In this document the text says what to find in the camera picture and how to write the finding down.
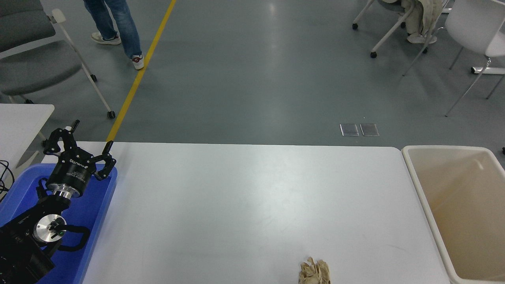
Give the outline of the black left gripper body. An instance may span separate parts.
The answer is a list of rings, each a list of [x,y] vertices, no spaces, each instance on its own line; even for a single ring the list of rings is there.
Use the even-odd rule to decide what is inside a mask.
[[[68,185],[78,192],[85,191],[96,165],[92,154],[86,151],[65,151],[58,157],[52,174],[47,179],[47,188],[55,190],[59,185]]]

